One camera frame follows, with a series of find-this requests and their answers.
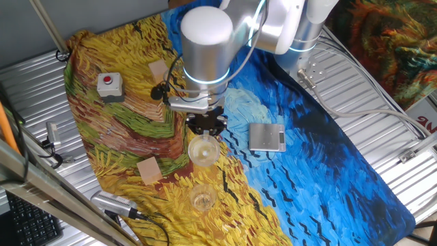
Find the silver cylinder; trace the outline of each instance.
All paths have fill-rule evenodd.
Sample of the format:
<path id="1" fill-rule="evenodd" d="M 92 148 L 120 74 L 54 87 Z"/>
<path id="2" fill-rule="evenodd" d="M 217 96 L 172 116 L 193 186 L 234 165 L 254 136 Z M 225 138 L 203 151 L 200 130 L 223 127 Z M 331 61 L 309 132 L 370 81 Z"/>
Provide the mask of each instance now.
<path id="1" fill-rule="evenodd" d="M 299 28 L 294 41 L 284 55 L 275 55 L 276 62 L 282 69 L 289 72 L 295 79 L 300 69 L 306 70 L 309 67 L 309 58 L 313 47 L 317 43 L 322 32 L 324 21 L 312 23 L 307 16 L 307 3 L 305 3 L 302 16 L 300 17 Z"/>

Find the colorful painting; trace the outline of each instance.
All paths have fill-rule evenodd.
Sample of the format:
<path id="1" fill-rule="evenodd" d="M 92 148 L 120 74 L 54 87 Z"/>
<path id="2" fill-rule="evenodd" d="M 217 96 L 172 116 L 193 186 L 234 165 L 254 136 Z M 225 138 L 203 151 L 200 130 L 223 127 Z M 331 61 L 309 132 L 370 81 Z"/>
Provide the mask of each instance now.
<path id="1" fill-rule="evenodd" d="M 156 82 L 148 64 L 163 59 L 170 66 L 182 52 L 178 25 L 201 4 L 219 2 L 197 1 L 68 41 L 68 100 L 102 188 L 135 201 L 166 228 L 171 245 L 393 245 L 411 233 L 406 207 L 271 54 L 254 52 L 229 85 L 219 160 L 212 167 L 190 162 L 194 134 L 183 113 L 150 98 Z M 239 52 L 231 71 L 247 52 Z M 176 87 L 185 85 L 182 66 L 183 59 L 173 72 Z M 101 72 L 122 75 L 124 102 L 103 103 L 96 91 Z M 252 122 L 284 124 L 287 152 L 249 151 Z M 164 178 L 144 185 L 136 164 L 152 156 Z M 209 211 L 191 206 L 196 184 L 218 193 Z M 144 245 L 166 245 L 160 228 L 124 219 Z"/>
<path id="2" fill-rule="evenodd" d="M 334 34 L 404 109 L 437 89 L 437 3 L 340 0 Z"/>

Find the emergency stop button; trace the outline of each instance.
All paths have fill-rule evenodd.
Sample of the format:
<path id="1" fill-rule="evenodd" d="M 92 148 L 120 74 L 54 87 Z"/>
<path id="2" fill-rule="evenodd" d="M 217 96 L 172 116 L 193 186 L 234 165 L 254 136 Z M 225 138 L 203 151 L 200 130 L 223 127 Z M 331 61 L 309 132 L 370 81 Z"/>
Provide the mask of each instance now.
<path id="1" fill-rule="evenodd" d="M 111 84 L 111 83 L 112 83 L 112 78 L 111 78 L 111 76 L 105 76 L 105 77 L 103 78 L 103 82 L 104 82 L 105 84 L 107 84 L 107 85 Z"/>

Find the metal clamp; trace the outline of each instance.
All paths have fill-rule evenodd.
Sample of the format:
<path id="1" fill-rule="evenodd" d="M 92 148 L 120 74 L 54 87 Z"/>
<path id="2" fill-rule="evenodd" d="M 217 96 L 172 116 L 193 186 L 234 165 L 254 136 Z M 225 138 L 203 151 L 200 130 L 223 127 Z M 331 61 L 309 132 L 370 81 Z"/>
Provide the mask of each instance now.
<path id="1" fill-rule="evenodd" d="M 300 69 L 298 71 L 298 77 L 299 77 L 299 79 L 303 80 L 303 82 L 307 85 L 307 87 L 310 90 L 317 87 L 317 85 L 314 83 L 314 81 L 308 77 L 307 73 L 303 69 Z"/>
<path id="2" fill-rule="evenodd" d="M 427 152 L 428 150 L 433 148 L 435 145 L 437 145 L 437 132 L 432 133 L 429 137 L 425 138 L 420 143 L 411 147 L 411 149 L 402 153 L 399 156 L 399 159 L 401 160 L 402 163 L 407 163 L 408 161 L 410 161 L 414 157 L 419 156 L 419 155 L 423 154 L 424 152 Z"/>

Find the blue fabric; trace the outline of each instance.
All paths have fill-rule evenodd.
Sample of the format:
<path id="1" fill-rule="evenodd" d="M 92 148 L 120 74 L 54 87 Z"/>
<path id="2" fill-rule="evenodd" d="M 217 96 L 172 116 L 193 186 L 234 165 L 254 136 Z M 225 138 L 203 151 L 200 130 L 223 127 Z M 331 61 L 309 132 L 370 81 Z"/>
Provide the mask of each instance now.
<path id="1" fill-rule="evenodd" d="M 182 52 L 179 26 L 197 1 L 162 13 L 173 48 Z M 231 65 L 241 64 L 243 48 Z M 272 206 L 294 245 L 394 245 L 411 233 L 414 217 L 371 168 L 335 121 L 277 66 L 256 51 L 226 93 L 228 129 L 221 134 L 239 158 L 251 187 Z M 251 152 L 249 123 L 278 123 L 287 151 Z"/>

